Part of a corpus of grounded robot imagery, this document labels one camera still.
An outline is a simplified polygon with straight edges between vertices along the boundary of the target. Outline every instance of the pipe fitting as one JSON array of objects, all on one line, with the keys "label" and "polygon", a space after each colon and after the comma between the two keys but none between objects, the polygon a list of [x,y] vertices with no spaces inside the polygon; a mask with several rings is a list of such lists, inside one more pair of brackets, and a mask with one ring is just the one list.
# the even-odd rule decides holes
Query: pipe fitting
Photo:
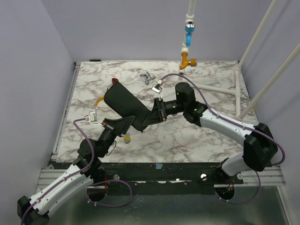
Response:
[{"label": "pipe fitting", "polygon": [[183,52],[181,55],[182,55],[182,62],[181,62],[181,66],[179,67],[180,70],[186,68],[187,66],[191,66],[191,67],[197,66],[196,59],[191,59],[191,61],[187,59],[188,56],[187,52]]}]

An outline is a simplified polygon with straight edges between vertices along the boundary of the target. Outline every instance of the marble tabletop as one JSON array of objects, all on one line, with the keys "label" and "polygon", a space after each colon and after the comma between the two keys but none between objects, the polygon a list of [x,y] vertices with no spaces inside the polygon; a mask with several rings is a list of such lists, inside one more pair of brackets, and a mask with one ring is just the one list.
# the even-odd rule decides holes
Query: marble tabletop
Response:
[{"label": "marble tabletop", "polygon": [[[73,120],[83,118],[90,111],[97,111],[98,120],[118,119],[120,116],[104,101],[95,106],[95,101],[103,96],[112,78],[118,78],[150,110],[153,98],[159,95],[151,90],[158,79],[145,84],[139,74],[148,71],[156,78],[178,72],[179,62],[174,61],[104,61],[82,62],[75,90],[72,96],[67,121],[64,126],[57,162],[72,162],[77,158],[77,149],[83,136],[74,127]],[[196,84],[210,85],[225,89],[235,88],[234,69],[236,61],[199,62],[197,67],[186,70],[186,76]],[[241,85],[241,108],[249,103],[243,79]],[[175,99],[175,85],[183,81],[170,76],[164,82],[164,101]],[[196,99],[203,103],[195,91]],[[211,107],[221,114],[234,118],[235,97],[229,94],[203,90]],[[245,122],[257,124],[255,113],[251,111]],[[97,140],[103,131],[102,126],[79,122],[89,138]],[[117,137],[117,145],[111,155],[102,158],[103,162],[221,162],[226,157],[242,151],[242,147],[226,136],[207,128],[188,123],[182,116],[169,116],[167,121],[152,125],[141,133],[131,127],[128,131],[131,142],[126,144]]]}]

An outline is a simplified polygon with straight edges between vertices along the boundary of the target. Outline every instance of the yellow object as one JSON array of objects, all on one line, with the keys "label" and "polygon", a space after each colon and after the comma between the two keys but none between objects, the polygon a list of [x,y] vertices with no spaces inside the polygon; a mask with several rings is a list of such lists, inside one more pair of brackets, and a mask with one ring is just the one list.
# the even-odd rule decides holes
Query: yellow object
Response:
[{"label": "yellow object", "polygon": [[100,97],[96,102],[95,105],[98,105],[98,103],[104,98],[104,96]]},{"label": "yellow object", "polygon": [[187,66],[191,66],[191,67],[197,66],[196,59],[191,59],[191,61],[187,59],[188,56],[187,52],[183,52],[181,55],[182,55],[182,65],[179,67],[179,69],[184,69]]}]

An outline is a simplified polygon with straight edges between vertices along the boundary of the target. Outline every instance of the blue valve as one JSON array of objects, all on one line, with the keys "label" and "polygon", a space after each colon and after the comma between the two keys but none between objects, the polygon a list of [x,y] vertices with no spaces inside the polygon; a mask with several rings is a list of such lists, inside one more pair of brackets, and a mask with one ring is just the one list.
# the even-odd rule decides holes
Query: blue valve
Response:
[{"label": "blue valve", "polygon": [[185,30],[186,30],[186,46],[190,46],[192,43],[192,33],[195,30],[195,23],[192,21],[186,22]]}]

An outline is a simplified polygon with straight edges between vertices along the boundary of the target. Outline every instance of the gray wall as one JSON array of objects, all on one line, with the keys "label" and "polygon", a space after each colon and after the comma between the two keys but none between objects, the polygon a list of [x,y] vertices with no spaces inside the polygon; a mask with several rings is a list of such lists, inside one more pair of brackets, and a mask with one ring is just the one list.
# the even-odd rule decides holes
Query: gray wall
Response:
[{"label": "gray wall", "polygon": [[[180,60],[188,0],[42,0],[76,61]],[[198,0],[191,57],[239,60],[271,0]]]},{"label": "gray wall", "polygon": [[73,61],[40,0],[0,1],[0,224],[49,160]]},{"label": "gray wall", "polygon": [[[242,69],[250,96],[267,82],[300,41],[300,1],[280,0]],[[256,107],[286,150],[282,165],[290,199],[300,221],[300,57],[290,65]]]}]

